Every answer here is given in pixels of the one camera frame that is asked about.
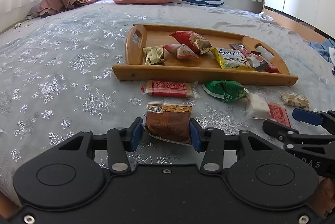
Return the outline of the person right hand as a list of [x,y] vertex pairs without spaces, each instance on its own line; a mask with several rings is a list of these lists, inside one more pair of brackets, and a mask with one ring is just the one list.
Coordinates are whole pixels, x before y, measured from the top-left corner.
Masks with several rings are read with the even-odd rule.
[[320,214],[325,216],[334,209],[334,183],[331,179],[324,178],[319,184],[318,205]]

